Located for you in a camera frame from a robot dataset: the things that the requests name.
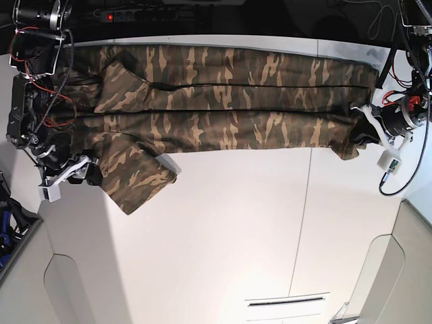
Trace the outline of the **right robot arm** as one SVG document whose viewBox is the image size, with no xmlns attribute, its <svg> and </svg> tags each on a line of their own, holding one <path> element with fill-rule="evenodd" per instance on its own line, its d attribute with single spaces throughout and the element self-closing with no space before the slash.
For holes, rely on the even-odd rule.
<svg viewBox="0 0 432 324">
<path fill-rule="evenodd" d="M 9 45 L 9 64 L 18 75 L 13 79 L 7 140 L 18 150 L 29 149 L 40 170 L 43 189 L 62 181 L 87 182 L 99 186 L 102 174 L 99 161 L 90 152 L 71 152 L 71 138 L 64 121 L 49 119 L 54 108 L 74 108 L 62 90 L 72 67 L 66 67 L 59 84 L 52 81 L 65 41 L 73 35 L 68 28 L 70 1 L 15 1 L 12 21 L 16 27 Z"/>
</svg>

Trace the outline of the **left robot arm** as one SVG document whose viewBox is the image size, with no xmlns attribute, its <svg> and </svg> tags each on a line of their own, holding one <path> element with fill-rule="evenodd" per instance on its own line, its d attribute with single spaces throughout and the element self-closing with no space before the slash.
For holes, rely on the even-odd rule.
<svg viewBox="0 0 432 324">
<path fill-rule="evenodd" d="M 350 92 L 346 96 L 350 129 L 341 145 L 340 156 L 356 157 L 368 144 L 381 145 L 383 157 L 400 160 L 400 147 L 393 141 L 401 136 L 403 144 L 412 140 L 412 131 L 428 126 L 431 120 L 431 2 L 401 1 L 399 31 L 382 72 L 365 64 L 351 64 L 347 70 Z M 373 93 L 381 88 L 393 71 L 397 47 L 403 44 L 412 67 L 411 81 L 402 90 L 391 90 L 382 104 L 372 103 Z"/>
</svg>

